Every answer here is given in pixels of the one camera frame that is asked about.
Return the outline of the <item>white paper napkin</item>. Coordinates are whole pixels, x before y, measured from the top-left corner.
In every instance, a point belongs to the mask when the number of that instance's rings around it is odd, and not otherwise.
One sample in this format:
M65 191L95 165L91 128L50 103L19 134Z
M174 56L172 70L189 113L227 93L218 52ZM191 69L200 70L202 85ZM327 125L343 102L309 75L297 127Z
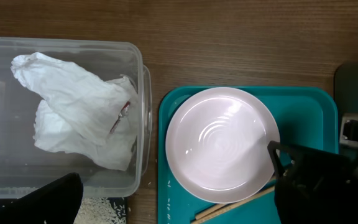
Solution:
M40 52L16 56L11 72L42 97L35 113L35 147L81 154L107 169L129 167L139 97L128 76L104 81L74 62Z

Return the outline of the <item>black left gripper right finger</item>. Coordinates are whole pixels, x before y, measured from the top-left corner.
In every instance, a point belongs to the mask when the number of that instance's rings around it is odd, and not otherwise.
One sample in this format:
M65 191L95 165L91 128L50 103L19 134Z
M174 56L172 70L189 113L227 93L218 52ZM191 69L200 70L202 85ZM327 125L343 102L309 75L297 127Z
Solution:
M358 224L358 153L350 158L270 141L282 223Z

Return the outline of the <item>large pale pink plate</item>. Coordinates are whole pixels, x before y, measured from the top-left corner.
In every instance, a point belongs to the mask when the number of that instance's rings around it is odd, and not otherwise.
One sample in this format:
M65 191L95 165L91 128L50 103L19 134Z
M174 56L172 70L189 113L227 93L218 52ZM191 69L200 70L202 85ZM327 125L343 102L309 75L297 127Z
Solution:
M279 141L270 110L231 87L203 90L174 113L165 138L169 168L190 194L233 203L256 194L274 168L267 146Z

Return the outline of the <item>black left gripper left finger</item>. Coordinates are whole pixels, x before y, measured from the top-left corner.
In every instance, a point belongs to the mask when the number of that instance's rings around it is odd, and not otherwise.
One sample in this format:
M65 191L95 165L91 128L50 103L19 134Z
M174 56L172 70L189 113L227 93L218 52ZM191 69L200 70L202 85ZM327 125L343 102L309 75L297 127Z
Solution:
M73 223L82 198L80 175L69 173L0 208L0 224Z

